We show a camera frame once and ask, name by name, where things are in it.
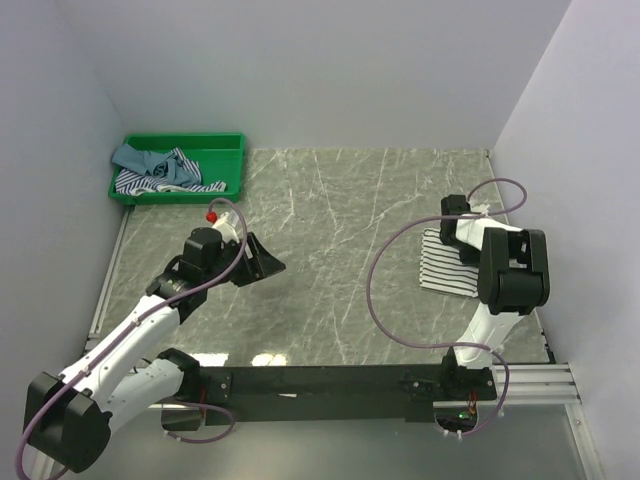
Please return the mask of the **aluminium rail frame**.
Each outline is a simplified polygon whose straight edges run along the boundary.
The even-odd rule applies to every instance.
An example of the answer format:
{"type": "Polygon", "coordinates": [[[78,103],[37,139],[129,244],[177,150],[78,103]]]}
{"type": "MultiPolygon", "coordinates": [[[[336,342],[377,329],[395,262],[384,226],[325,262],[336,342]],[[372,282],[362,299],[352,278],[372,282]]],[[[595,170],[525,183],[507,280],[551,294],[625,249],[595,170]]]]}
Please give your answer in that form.
{"type": "MultiPolygon", "coordinates": [[[[242,227],[241,237],[244,237],[250,232],[246,221],[238,208],[231,207],[227,212],[231,211],[238,214],[242,227]]],[[[481,217],[485,216],[497,221],[493,213],[480,213],[472,209],[471,211],[481,217]]],[[[442,347],[443,357],[440,362],[420,365],[442,364],[449,348],[456,345],[457,341],[445,343],[442,347]]],[[[461,438],[475,434],[487,427],[507,405],[553,405],[579,402],[578,390],[567,366],[553,364],[509,365],[500,353],[500,346],[492,352],[493,358],[490,366],[493,379],[496,381],[498,398],[492,401],[436,402],[433,423],[445,433],[461,438]]],[[[149,365],[143,365],[141,360],[134,369],[137,373],[142,372],[149,365]]],[[[227,430],[232,430],[238,422],[234,415],[225,408],[200,404],[199,408],[194,408],[186,402],[179,403],[176,400],[167,402],[163,399],[148,406],[145,410],[153,405],[160,405],[176,413],[198,414],[206,423],[223,424],[227,430]]]]}

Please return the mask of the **navy white striped tank top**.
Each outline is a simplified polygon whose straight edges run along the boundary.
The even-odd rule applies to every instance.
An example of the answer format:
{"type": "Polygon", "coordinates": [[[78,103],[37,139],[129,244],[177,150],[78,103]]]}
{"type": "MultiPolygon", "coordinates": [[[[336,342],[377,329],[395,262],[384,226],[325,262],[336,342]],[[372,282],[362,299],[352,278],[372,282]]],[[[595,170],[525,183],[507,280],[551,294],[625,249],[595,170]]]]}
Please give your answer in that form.
{"type": "Polygon", "coordinates": [[[200,185],[191,187],[170,185],[164,179],[140,176],[118,166],[120,170],[115,179],[115,192],[127,196],[141,196],[147,193],[218,193],[226,190],[227,185],[221,180],[206,184],[198,163],[189,159],[180,148],[176,147],[170,151],[177,153],[184,160],[185,166],[200,177],[200,185]]]}

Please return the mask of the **green plastic bin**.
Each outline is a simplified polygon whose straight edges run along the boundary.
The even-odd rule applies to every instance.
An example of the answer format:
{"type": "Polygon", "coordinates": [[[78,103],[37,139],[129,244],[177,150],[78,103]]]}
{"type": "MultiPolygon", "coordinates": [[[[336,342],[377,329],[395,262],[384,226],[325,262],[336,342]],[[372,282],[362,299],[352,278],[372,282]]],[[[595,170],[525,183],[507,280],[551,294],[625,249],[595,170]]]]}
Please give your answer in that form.
{"type": "Polygon", "coordinates": [[[206,184],[221,180],[227,185],[218,193],[147,193],[127,196],[115,192],[115,179],[120,168],[115,165],[109,187],[109,196],[127,206],[207,204],[214,198],[237,201],[240,198],[245,137],[241,133],[156,133],[133,134],[123,145],[141,151],[167,153],[178,147],[191,160],[198,163],[206,184]]]}

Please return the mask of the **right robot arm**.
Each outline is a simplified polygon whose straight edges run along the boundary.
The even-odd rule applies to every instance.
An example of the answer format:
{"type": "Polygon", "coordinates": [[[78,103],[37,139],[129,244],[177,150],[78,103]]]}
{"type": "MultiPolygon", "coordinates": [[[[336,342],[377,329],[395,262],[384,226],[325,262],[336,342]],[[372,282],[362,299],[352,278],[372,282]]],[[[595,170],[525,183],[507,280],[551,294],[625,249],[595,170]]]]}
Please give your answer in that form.
{"type": "Polygon", "coordinates": [[[546,235],[512,227],[471,211],[463,195],[441,200],[440,240],[465,266],[478,270],[478,307],[455,347],[443,358],[439,387],[460,399],[493,384],[492,352],[525,316],[550,295],[546,235]]]}

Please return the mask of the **black base beam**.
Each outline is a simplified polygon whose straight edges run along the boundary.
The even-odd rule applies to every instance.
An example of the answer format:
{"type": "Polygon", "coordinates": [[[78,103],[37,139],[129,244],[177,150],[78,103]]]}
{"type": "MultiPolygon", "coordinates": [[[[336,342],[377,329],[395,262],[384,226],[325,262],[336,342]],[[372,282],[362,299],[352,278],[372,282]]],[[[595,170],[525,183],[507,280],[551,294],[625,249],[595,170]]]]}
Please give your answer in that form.
{"type": "Polygon", "coordinates": [[[167,402],[229,410],[238,422],[401,418],[433,423],[436,402],[492,401],[488,368],[440,365],[201,367],[167,402]]]}

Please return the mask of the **black white striped tank top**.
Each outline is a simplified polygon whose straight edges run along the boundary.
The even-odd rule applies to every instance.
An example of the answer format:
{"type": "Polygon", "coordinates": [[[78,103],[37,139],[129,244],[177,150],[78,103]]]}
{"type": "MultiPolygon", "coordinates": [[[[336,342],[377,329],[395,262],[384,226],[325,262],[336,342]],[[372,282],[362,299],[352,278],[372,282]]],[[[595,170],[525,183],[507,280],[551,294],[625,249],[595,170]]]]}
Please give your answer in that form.
{"type": "Polygon", "coordinates": [[[418,281],[429,291],[478,297],[478,268],[464,265],[458,251],[440,241],[437,229],[426,228],[422,233],[418,281]]]}

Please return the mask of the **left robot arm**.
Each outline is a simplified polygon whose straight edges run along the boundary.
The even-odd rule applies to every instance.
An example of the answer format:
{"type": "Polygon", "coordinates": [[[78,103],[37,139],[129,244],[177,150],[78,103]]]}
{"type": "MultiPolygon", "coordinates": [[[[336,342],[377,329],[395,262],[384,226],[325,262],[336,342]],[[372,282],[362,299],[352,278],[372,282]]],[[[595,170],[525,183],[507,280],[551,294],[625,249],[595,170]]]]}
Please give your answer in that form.
{"type": "Polygon", "coordinates": [[[176,330],[207,299],[209,289],[236,287],[284,271],[254,233],[231,227],[193,230],[134,310],[96,347],[57,375],[39,374],[29,385],[19,446],[31,446],[65,471],[80,473],[105,450],[111,436],[148,406],[173,398],[201,406],[199,362],[176,349],[160,353],[142,372],[145,352],[176,330]]]}

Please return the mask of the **teal tank top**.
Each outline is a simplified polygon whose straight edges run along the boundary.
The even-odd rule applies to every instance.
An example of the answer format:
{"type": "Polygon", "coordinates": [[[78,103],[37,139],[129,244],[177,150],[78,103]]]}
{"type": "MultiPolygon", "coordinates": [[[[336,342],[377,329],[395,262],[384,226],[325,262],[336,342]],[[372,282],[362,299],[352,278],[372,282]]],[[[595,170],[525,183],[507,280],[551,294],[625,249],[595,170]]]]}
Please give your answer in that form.
{"type": "Polygon", "coordinates": [[[173,151],[140,151],[125,144],[114,152],[112,162],[140,176],[164,179],[170,185],[191,187],[201,184],[200,177],[189,170],[184,160],[173,151]]]}

